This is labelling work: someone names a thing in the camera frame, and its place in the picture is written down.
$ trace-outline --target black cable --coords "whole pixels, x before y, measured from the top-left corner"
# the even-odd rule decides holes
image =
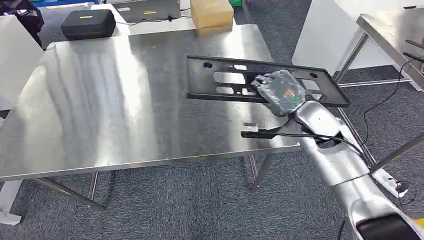
[[[168,18],[164,18],[164,19],[160,19],[160,20],[149,20],[146,18],[141,19],[140,21],[137,22],[133,22],[133,23],[127,23],[127,22],[119,22],[117,21],[117,24],[124,24],[127,26],[134,26],[137,25],[139,23],[144,23],[144,22],[149,22],[149,23],[158,23],[158,22],[164,22],[164,21],[172,21],[172,20],[176,20],[176,19],[180,19],[180,18],[191,18],[191,16],[180,16],[180,17],[168,17]]]
[[[362,160],[366,163],[367,158],[362,153],[359,147],[357,147],[355,144],[351,143],[350,141],[344,140],[343,138],[336,137],[336,136],[327,136],[327,135],[321,135],[321,134],[291,134],[291,133],[276,133],[276,135],[285,136],[285,137],[294,137],[294,138],[327,138],[334,141],[345,143],[349,146],[351,146],[353,149],[355,149],[359,156],[362,158]]]
[[[393,95],[395,95],[395,93],[396,93],[396,91],[398,90],[398,88],[399,88],[399,85],[400,85],[400,83],[401,83],[401,77],[402,77],[402,70],[404,69],[404,67],[407,65],[407,64],[409,64],[410,62],[412,62],[412,61],[414,61],[415,59],[411,59],[411,60],[409,60],[409,61],[407,61],[407,62],[405,62],[405,64],[403,64],[402,65],[402,67],[400,68],[400,71],[399,71],[399,77],[398,77],[398,79],[397,79],[397,85],[396,85],[396,88],[394,89],[394,91],[390,94],[390,96],[388,96],[386,99],[384,99],[383,101],[381,101],[381,102],[379,102],[379,103],[377,103],[376,105],[374,105],[374,106],[372,106],[372,107],[370,107],[370,108],[368,108],[364,113],[363,113],[363,120],[364,120],[364,122],[365,122],[365,127],[366,127],[366,137],[365,137],[365,140],[362,142],[362,144],[360,145],[361,147],[368,141],[368,137],[369,137],[369,134],[368,134],[368,131],[369,131],[369,127],[368,127],[368,122],[367,122],[367,116],[366,116],[366,114],[369,112],[369,111],[371,111],[372,109],[374,109],[374,108],[376,108],[376,107],[378,107],[379,105],[381,105],[381,104],[383,104],[384,102],[386,102],[387,100],[389,100]]]
[[[415,190],[415,192],[414,192],[413,197],[411,198],[411,200],[409,200],[409,202],[407,202],[407,203],[402,203],[400,193],[399,193],[398,189],[396,188],[397,199],[399,200],[400,209],[402,209],[402,211],[404,211],[404,206],[406,206],[406,205],[412,203],[413,201],[415,201],[415,198],[417,197],[417,188],[412,183],[410,183],[409,181],[406,181],[406,180],[396,181],[394,178],[389,178],[388,180],[393,180],[393,181],[395,181],[396,184],[407,183],[410,186],[412,186],[413,189]]]
[[[337,240],[342,239],[342,232],[344,227],[345,227],[345,219],[343,218],[343,221],[341,221],[340,227],[338,228]]]
[[[168,18],[166,18],[166,19],[153,20],[153,21],[152,21],[152,20],[149,20],[149,19],[145,19],[145,18],[143,18],[143,19],[141,19],[140,21],[133,22],[133,23],[119,22],[119,21],[117,21],[116,23],[117,23],[117,24],[124,24],[124,25],[128,25],[128,26],[134,26],[134,25],[137,25],[137,24],[139,24],[139,23],[143,23],[143,22],[158,23],[158,22],[163,22],[163,21],[169,21],[169,19],[168,19]]]

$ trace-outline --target metal rod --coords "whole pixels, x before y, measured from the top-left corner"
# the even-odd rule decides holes
[[[350,88],[350,87],[360,87],[360,86],[371,86],[371,85],[382,85],[382,84],[397,84],[398,82],[411,82],[410,78],[399,79],[390,79],[390,80],[378,80],[378,81],[362,81],[362,82],[350,82],[350,83],[341,83],[338,86],[340,88]]]
[[[88,193],[88,198],[91,201],[94,201],[94,197],[96,195],[96,186],[97,186],[97,179],[99,178],[99,172],[93,172],[93,175],[91,177],[91,185],[90,185],[90,192]]]
[[[250,161],[250,168],[252,170],[253,181],[256,181],[256,176],[258,175],[258,171],[256,170],[256,156],[248,155],[247,157]]]
[[[359,39],[359,42],[356,44],[356,46],[353,48],[352,52],[350,53],[349,57],[347,58],[346,62],[344,62],[344,65],[341,67],[340,71],[338,72],[337,76],[334,78],[334,81],[339,84],[342,81],[343,76],[345,75],[346,71],[351,66],[352,62],[357,57],[358,53],[364,46],[365,42],[368,39],[368,34],[363,33],[362,36]]]
[[[384,167],[386,164],[390,163],[392,160],[395,160],[402,156],[404,153],[411,151],[412,149],[416,148],[418,145],[421,144],[421,142],[424,141],[424,132],[421,132],[402,146],[400,146],[398,149],[394,150],[392,153],[390,153],[388,156],[386,156],[383,160],[379,161],[377,164],[375,164],[371,171],[374,172],[382,167]]]
[[[265,174],[267,173],[268,169],[270,168],[275,155],[276,154],[273,153],[273,154],[267,154],[265,156],[265,160],[263,161],[262,166],[259,169],[259,173],[257,174],[256,180],[253,183],[253,187],[252,187],[253,193],[256,191],[256,189],[258,189],[258,187],[264,181]]]
[[[60,185],[59,183],[47,178],[47,177],[42,177],[42,178],[34,178],[33,179],[35,182],[44,185],[56,192],[59,192],[60,194],[63,194],[77,202],[89,205],[90,207],[92,207],[93,209],[97,209],[97,210],[101,210],[103,209],[103,206],[98,204],[97,202],[94,202],[88,198],[86,198],[85,196],[65,187]]]
[[[355,129],[354,125],[352,124],[351,120],[346,115],[345,111],[338,107],[338,112],[340,113],[341,117],[343,118],[346,125],[349,127],[349,129],[352,131],[353,137],[356,139],[356,141],[359,143],[363,153],[365,154],[368,162],[366,164],[368,167],[371,167],[376,163],[376,160],[374,160],[374,157],[371,155],[370,151],[368,150],[367,146],[364,144],[364,141],[362,141],[361,137],[359,136],[357,130]]]

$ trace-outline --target black metal bracket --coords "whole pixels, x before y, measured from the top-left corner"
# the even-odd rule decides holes
[[[348,107],[350,101],[325,69],[243,59],[187,56],[188,99],[268,103],[251,82],[258,75],[288,70],[306,89],[306,100],[325,107]]]

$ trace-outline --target silver robotic arm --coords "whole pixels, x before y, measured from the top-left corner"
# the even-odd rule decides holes
[[[295,119],[303,130],[337,136],[359,148],[349,127],[316,101],[302,104],[295,112]],[[299,142],[319,169],[322,180],[334,191],[351,239],[424,240],[422,227],[379,190],[369,176],[369,168],[352,146],[339,142],[321,148],[312,137],[300,137]]]

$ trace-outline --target black storage box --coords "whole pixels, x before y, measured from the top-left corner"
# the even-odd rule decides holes
[[[109,9],[72,11],[63,21],[63,34],[68,40],[107,38],[117,25]]]

